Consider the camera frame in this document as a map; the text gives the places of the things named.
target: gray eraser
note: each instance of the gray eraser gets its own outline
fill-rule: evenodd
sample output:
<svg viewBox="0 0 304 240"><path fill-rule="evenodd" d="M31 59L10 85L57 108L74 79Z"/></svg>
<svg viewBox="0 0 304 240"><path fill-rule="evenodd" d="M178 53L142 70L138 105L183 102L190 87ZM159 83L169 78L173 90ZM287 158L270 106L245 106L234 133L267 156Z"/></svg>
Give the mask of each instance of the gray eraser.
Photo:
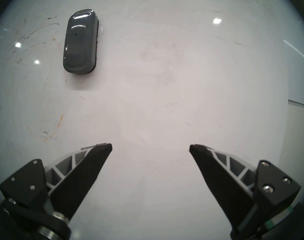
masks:
<svg viewBox="0 0 304 240"><path fill-rule="evenodd" d="M63 67L67 72L85 74L96 65L98 19L91 9L73 14L67 23Z"/></svg>

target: white wall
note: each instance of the white wall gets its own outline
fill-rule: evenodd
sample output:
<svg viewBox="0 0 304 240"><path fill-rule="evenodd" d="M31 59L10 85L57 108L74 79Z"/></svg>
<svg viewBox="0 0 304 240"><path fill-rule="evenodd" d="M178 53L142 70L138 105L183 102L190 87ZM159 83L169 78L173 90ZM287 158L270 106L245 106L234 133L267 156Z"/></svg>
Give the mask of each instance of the white wall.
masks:
<svg viewBox="0 0 304 240"><path fill-rule="evenodd" d="M304 105L289 101L278 167L301 185L294 203L304 201Z"/></svg>

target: white table surface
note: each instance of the white table surface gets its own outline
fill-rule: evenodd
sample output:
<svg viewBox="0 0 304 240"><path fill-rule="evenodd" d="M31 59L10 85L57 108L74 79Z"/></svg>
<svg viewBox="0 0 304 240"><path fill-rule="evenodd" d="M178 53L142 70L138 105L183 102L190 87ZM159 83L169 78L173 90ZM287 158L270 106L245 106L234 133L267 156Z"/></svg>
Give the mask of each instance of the white table surface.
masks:
<svg viewBox="0 0 304 240"><path fill-rule="evenodd" d="M70 74L67 22L87 8L99 19L96 68ZM278 163L288 63L275 10L270 0L13 0L0 18L0 183L31 159L112 143L72 239L229 239L188 149Z"/></svg>

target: bolt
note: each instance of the bolt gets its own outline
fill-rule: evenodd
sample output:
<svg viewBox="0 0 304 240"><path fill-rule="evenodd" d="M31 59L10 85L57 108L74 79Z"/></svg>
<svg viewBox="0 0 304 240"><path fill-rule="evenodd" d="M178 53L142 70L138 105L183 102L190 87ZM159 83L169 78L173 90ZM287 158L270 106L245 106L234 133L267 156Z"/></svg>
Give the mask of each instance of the bolt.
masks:
<svg viewBox="0 0 304 240"><path fill-rule="evenodd" d="M285 183L287 183L287 184L290 184L290 183L291 183L291 179L290 179L290 178L287 178L287 177L283 178L283 181L284 181Z"/></svg>
<svg viewBox="0 0 304 240"><path fill-rule="evenodd" d="M270 166L270 164L269 164L268 162L261 162L261 164L262 164L263 166Z"/></svg>
<svg viewBox="0 0 304 240"><path fill-rule="evenodd" d="M263 191L265 191L266 193L273 193L274 189L270 185L264 185Z"/></svg>

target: black bracket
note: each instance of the black bracket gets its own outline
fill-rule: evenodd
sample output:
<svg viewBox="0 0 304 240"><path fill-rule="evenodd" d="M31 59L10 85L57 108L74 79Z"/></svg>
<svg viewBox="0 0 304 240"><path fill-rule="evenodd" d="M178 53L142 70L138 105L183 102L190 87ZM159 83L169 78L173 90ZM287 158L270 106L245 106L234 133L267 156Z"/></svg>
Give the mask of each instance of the black bracket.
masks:
<svg viewBox="0 0 304 240"><path fill-rule="evenodd" d="M68 240L71 230L67 224L111 151L111 144L100 144L46 167L40 159L30 161L0 184L5 197L1 207L30 239L46 239L45 229Z"/></svg>
<svg viewBox="0 0 304 240"><path fill-rule="evenodd" d="M266 160L255 168L204 145L191 145L190 153L230 221L233 240L262 235L262 225L288 208L301 188Z"/></svg>

